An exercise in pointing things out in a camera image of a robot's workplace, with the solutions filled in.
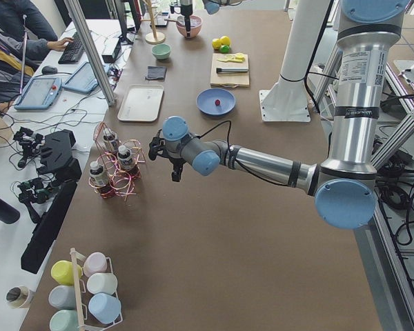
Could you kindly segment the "person hand on keyboard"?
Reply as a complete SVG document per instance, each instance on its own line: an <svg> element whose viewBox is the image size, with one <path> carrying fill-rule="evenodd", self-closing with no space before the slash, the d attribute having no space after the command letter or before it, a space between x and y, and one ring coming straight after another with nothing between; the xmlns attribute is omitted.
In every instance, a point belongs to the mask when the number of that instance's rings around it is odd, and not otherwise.
<svg viewBox="0 0 414 331"><path fill-rule="evenodd" d="M72 37L65 37L58 41L48 41L47 47L49 50L55 50L58 52L63 52L69 43L73 43L74 39Z"/></svg>

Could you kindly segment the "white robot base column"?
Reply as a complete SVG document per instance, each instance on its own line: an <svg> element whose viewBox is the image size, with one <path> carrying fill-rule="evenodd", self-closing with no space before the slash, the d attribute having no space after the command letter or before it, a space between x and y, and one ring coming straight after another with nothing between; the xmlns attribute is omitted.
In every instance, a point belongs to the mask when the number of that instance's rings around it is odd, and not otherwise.
<svg viewBox="0 0 414 331"><path fill-rule="evenodd" d="M270 90L259 92L263 121L311 120L305 83L333 4L331 0L298 2L279 79Z"/></svg>

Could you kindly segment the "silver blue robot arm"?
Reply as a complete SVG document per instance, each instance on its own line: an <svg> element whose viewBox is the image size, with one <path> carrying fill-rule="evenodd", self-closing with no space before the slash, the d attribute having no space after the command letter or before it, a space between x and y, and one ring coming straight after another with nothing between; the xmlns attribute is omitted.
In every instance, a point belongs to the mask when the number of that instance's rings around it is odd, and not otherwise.
<svg viewBox="0 0 414 331"><path fill-rule="evenodd" d="M331 1L302 1L274 85L260 90L256 124L220 120L226 131L191 130L167 118L150 149L170 160L172 177L184 170L207 176L219 166L240 170L313 198L319 217L342 229L366 225L376 206L377 171L371 162L388 51L401 37L406 1L341 1L336 50L342 55L331 137L307 107L306 73L315 57Z"/></svg>
<svg viewBox="0 0 414 331"><path fill-rule="evenodd" d="M216 13L220 7L224 6L238 6L242 1L235 0L212 0L203 1L204 8L209 14ZM193 15L193 1L192 0L180 0L177 1L177 5L180 7L180 13L183 17L183 27L185 27L186 37L191 37L191 16Z"/></svg>

